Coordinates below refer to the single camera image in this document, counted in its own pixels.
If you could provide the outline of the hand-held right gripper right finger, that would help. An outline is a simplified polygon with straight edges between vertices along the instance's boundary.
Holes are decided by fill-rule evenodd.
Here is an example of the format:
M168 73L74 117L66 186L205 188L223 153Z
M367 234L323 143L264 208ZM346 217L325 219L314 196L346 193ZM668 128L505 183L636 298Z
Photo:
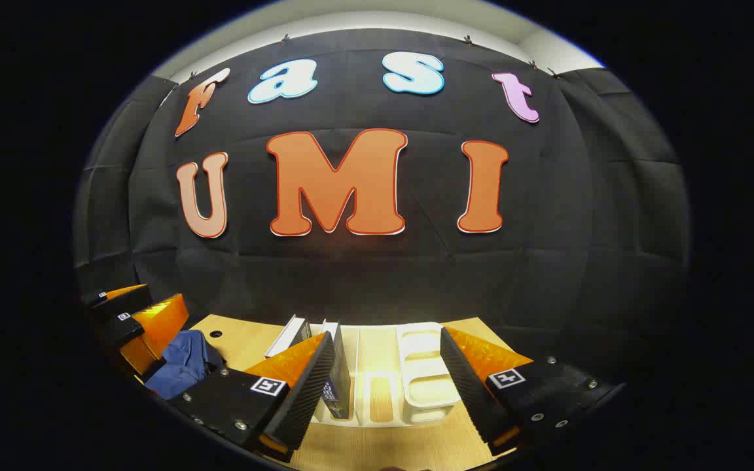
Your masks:
M548 446L626 388L557 356L533 360L448 326L440 334L440 357L494 456Z

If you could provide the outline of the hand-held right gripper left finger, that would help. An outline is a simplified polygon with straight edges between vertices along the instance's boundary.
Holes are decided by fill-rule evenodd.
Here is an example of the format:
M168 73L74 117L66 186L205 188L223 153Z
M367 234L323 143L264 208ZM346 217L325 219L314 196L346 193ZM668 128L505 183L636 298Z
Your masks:
M301 447L334 362L331 334L320 333L248 372L213 372L168 404L245 452L289 462Z

